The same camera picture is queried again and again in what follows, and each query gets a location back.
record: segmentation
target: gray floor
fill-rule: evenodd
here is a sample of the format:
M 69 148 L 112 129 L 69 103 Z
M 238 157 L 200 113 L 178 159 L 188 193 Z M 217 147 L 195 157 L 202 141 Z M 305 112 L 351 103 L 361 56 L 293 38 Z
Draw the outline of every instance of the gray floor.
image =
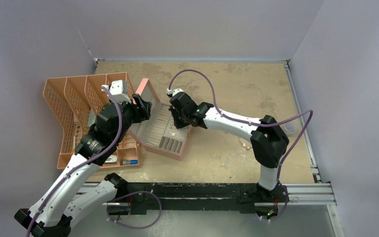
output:
M 144 226 L 157 211 L 127 216 L 123 223 Z M 71 237 L 334 237 L 326 206 L 288 206 L 276 221 L 259 221 L 255 214 L 236 211 L 164 211 L 158 223 L 145 230 L 132 230 L 107 222 L 106 206 L 83 219 Z

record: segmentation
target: plywood surface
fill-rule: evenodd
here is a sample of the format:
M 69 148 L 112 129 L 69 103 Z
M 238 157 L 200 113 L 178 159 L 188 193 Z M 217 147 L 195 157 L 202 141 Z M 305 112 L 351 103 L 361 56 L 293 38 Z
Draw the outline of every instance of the plywood surface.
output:
M 96 74 L 128 72 L 135 89 L 142 78 L 149 78 L 161 102 L 168 103 L 166 88 L 173 75 L 182 69 L 197 69 L 209 77 L 216 91 L 217 103 L 223 110 L 254 118 L 271 115 L 277 121 L 297 113 L 282 64 L 100 61 Z M 183 89 L 196 103 L 213 101 L 208 83 L 196 73 L 181 74 L 172 88 Z M 289 137 L 289 146 L 296 136 Z M 253 151 L 242 147 L 236 136 L 199 127 L 191 130 L 181 161 L 148 153 L 144 149 L 142 160 L 139 168 L 100 170 L 88 181 L 99 182 L 106 174 L 116 172 L 129 182 L 248 183 L 257 182 L 260 173 Z M 284 162 L 281 182 L 314 183 L 304 139 Z

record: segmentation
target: perforated plastic bin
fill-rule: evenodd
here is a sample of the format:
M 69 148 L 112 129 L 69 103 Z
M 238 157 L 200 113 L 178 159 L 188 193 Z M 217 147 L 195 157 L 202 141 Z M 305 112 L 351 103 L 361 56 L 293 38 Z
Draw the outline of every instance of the perforated plastic bin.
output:
M 110 79 L 111 81 L 122 79 L 131 86 L 127 73 L 114 74 Z M 47 79 L 43 95 L 63 129 L 58 169 L 66 168 L 82 135 L 89 131 L 88 120 L 91 109 L 96 115 L 103 105 L 108 103 L 106 93 L 101 91 L 101 86 L 107 84 L 107 81 L 107 74 Z M 117 161 L 106 162 L 101 168 L 123 167 L 123 159 L 138 161 L 137 164 L 124 167 L 139 166 L 141 165 L 139 149 L 136 141 L 130 135 L 126 135 L 113 154 L 117 157 Z

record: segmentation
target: wall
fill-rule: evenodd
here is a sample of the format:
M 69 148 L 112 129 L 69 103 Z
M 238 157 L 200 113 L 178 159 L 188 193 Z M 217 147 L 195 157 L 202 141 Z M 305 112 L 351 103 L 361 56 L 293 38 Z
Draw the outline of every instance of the wall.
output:
M 68 0 L 94 57 L 258 61 L 293 56 L 323 0 Z
M 345 235 L 379 236 L 379 1 L 325 0 L 290 65 Z
M 62 130 L 45 79 L 93 73 L 63 1 L 0 0 L 0 236 L 25 236 L 13 216 L 55 180 Z

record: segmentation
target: wooden table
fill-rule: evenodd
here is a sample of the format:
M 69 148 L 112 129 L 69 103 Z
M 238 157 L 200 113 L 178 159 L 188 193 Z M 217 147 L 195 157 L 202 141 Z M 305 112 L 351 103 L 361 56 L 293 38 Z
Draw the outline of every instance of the wooden table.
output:
M 254 118 L 271 115 L 277 121 L 297 114 L 282 64 L 100 61 L 95 73 L 128 72 L 135 89 L 142 78 L 149 78 L 160 100 L 168 103 L 166 88 L 173 75 L 182 69 L 203 72 L 213 83 L 217 104 L 223 110 Z M 183 89 L 196 103 L 213 101 L 208 83 L 196 73 L 181 74 L 172 88 Z M 289 137 L 290 142 L 296 136 L 297 134 Z M 141 167 L 102 169 L 88 181 L 100 182 L 106 174 L 112 172 L 129 182 L 253 183 L 259 179 L 260 165 L 255 160 L 252 149 L 247 151 L 236 136 L 195 127 L 189 134 L 181 161 L 142 149 Z M 282 183 L 314 183 L 304 138 L 284 162 L 280 179 Z

